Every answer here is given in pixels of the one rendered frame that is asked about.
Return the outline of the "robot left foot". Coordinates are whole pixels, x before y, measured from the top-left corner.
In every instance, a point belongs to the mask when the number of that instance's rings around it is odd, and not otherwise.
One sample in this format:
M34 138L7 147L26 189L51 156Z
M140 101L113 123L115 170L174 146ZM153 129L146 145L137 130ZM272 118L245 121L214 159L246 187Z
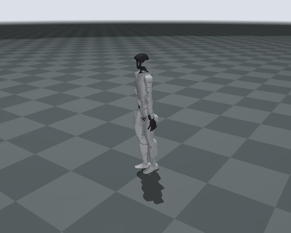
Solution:
M151 165L146 168L145 170L143 170L143 173L144 174L148 174L148 173L151 173L153 172L154 170L158 169L159 168L159 165L156 163L156 166L152 167Z

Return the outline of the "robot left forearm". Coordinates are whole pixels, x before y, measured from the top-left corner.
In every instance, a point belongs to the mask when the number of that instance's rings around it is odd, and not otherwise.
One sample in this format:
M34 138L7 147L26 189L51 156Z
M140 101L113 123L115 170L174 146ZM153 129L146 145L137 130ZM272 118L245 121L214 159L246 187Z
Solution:
M148 97L148 102L146 103L147 105L147 113L148 115L151 116L151 118L154 117L154 113L153 113L153 98L151 96Z

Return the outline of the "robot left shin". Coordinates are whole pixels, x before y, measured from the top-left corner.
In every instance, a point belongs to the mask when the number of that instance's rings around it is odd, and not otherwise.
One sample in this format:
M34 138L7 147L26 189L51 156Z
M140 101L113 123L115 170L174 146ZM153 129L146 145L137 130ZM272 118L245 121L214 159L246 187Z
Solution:
M152 146L150 147L150 145L148 144L147 147L148 147L148 155L150 158L151 166L154 167L154 166L156 166L156 156L158 153L158 142L153 141Z

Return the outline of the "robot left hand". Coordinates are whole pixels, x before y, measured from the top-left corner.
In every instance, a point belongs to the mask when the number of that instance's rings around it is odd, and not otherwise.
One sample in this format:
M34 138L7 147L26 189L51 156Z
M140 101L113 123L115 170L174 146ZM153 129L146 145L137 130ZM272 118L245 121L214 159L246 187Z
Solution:
M157 127L156 121L154 120L155 118L151 119L151 116L148 115L148 119L150 120L150 125L149 125L148 129L151 127L150 131L153 131Z

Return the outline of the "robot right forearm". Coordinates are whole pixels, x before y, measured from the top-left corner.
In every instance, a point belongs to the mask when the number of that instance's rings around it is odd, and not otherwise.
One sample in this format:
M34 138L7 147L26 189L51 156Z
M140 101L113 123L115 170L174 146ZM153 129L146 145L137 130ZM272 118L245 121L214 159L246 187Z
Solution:
M138 99L138 96L137 95L136 95L136 98L137 98L137 104L138 104L138 106L142 106L141 101Z

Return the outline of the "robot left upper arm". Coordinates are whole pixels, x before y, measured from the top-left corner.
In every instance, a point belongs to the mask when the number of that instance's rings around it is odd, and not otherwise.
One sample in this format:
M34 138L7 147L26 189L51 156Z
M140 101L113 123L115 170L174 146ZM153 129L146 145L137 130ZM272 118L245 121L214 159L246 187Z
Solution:
M153 88L152 88L152 84L153 84L153 78L150 75L144 75L144 82L145 82L145 88L146 88L146 92L147 95L144 96L144 100L148 102L148 97L151 96L152 97L152 92L153 92Z

